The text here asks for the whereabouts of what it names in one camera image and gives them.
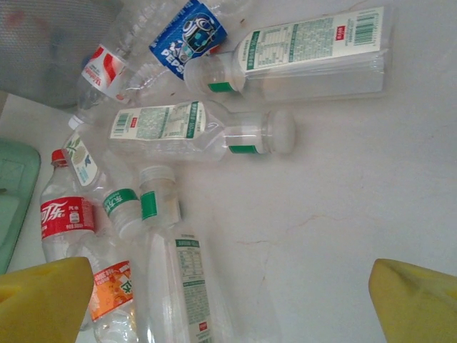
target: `yellow object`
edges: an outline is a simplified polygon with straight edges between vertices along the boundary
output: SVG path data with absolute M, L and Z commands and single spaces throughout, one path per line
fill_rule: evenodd
M 85 257 L 0 276 L 1 343 L 74 343 L 94 285 Z
M 369 289 L 388 343 L 457 342 L 457 277 L 378 259 Z

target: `coca-cola label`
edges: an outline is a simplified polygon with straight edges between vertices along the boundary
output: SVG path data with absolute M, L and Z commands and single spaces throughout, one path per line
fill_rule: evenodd
M 92 204 L 82 197 L 65 197 L 41 205 L 41 238 L 72 230 L 95 231 Z
M 125 64 L 106 47 L 100 45 L 82 71 L 82 76 L 93 87 L 107 96 L 126 104 L 120 92 L 124 85 Z

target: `barcode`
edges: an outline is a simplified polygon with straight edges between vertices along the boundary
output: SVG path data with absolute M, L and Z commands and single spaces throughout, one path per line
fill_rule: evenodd
M 119 119 L 117 119 L 116 127 L 114 128 L 114 134 L 123 134 L 127 121 L 129 120 L 129 114 L 128 113 L 123 113 L 119 116 Z
M 378 31 L 378 14 L 357 17 L 354 45 L 373 44 Z

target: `blue label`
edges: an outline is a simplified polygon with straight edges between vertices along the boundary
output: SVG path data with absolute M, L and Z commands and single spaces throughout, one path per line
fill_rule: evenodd
M 184 79 L 186 62 L 218 46 L 226 37 L 226 30 L 208 7 L 189 0 L 149 49 L 164 66 Z

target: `crushed plastic bottle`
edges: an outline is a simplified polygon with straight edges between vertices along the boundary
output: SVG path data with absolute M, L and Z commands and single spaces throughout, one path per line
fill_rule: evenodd
M 89 124 L 111 119 L 110 113 L 137 96 L 126 88 L 139 70 L 134 81 L 138 89 L 180 86 L 184 91 L 179 79 L 184 64 L 239 28 L 252 1 L 141 0 L 123 10 L 81 74 L 77 117 Z
M 126 248 L 107 233 L 84 235 L 69 248 L 70 256 L 87 257 L 94 273 L 89 302 L 94 336 L 98 343 L 137 343 L 134 294 Z
M 54 173 L 41 193 L 41 243 L 46 262 L 67 257 L 67 250 L 85 234 L 96 231 L 92 204 L 78 192 L 76 182 L 59 149 L 52 153 Z M 81 330 L 89 328 L 86 313 Z
M 135 192 L 135 177 L 129 166 L 107 147 L 109 128 L 78 123 L 64 144 L 64 156 L 79 191 L 92 204 L 102 205 L 121 238 L 127 238 L 141 223 L 141 206 Z
M 200 241 L 181 221 L 173 170 L 143 170 L 140 187 L 149 230 L 130 244 L 140 342 L 239 342 L 224 299 L 208 290 Z
M 112 151 L 148 161 L 219 161 L 234 154 L 287 154 L 295 122 L 286 110 L 230 113 L 216 102 L 125 109 L 109 133 Z
M 256 103 L 379 95 L 392 22 L 385 6 L 255 30 L 235 51 L 190 61 L 186 85 L 195 94 L 236 91 Z

